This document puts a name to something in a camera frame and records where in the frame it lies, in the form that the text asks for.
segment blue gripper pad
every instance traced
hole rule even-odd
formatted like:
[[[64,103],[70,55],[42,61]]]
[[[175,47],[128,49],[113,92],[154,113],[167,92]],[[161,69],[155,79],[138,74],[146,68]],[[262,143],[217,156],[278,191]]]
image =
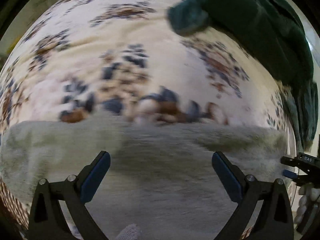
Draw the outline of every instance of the blue gripper pad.
[[[232,171],[218,153],[212,155],[212,166],[222,182],[232,202],[240,203],[243,199],[242,187]]]
[[[297,179],[298,175],[292,171],[288,171],[288,170],[283,170],[282,171],[282,176],[285,176],[289,179]]]
[[[102,182],[104,176],[109,170],[111,164],[110,154],[105,152],[100,158],[97,164],[89,173],[88,177],[85,179],[80,189],[80,201],[85,204],[92,200],[94,194]]]

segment gray fur rug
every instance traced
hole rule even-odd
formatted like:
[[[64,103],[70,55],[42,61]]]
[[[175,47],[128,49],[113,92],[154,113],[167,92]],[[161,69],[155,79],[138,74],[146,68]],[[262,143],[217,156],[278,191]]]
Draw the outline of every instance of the gray fur rug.
[[[12,194],[29,203],[39,179],[78,174],[106,150],[111,167],[86,207],[108,238],[134,223],[140,239],[207,240],[236,208],[211,166],[212,154],[222,151],[244,174],[274,181],[282,178],[279,160],[286,147],[285,135],[271,129],[200,123],[137,127],[96,113],[76,124],[14,125],[2,138],[0,173]]]

